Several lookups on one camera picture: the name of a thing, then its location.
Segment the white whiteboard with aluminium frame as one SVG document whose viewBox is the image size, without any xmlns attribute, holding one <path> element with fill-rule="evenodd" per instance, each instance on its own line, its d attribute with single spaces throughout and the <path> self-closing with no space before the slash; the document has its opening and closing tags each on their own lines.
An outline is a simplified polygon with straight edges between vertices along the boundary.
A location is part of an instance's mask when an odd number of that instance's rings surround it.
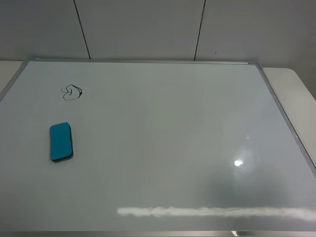
<svg viewBox="0 0 316 237">
<path fill-rule="evenodd" d="M 313 237 L 316 167 L 257 63 L 31 59 L 0 94 L 0 234 Z"/>
</svg>

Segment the black marker scribble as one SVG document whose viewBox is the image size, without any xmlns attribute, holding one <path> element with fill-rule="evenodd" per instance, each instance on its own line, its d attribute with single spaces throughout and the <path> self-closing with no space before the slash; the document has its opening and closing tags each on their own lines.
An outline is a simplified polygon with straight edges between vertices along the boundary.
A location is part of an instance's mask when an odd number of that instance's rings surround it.
<svg viewBox="0 0 316 237">
<path fill-rule="evenodd" d="M 63 92 L 62 98 L 65 101 L 73 101 L 82 96 L 82 89 L 73 84 L 69 84 L 65 88 L 62 88 L 61 92 Z"/>
</svg>

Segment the blue whiteboard eraser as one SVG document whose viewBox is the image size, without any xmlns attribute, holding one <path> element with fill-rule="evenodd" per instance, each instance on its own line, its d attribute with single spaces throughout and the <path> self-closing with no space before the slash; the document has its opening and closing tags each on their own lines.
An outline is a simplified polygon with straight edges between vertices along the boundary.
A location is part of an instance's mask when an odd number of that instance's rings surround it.
<svg viewBox="0 0 316 237">
<path fill-rule="evenodd" d="M 54 163 L 69 160 L 74 155 L 72 131 L 69 123 L 59 123 L 50 127 L 50 159 Z"/>
</svg>

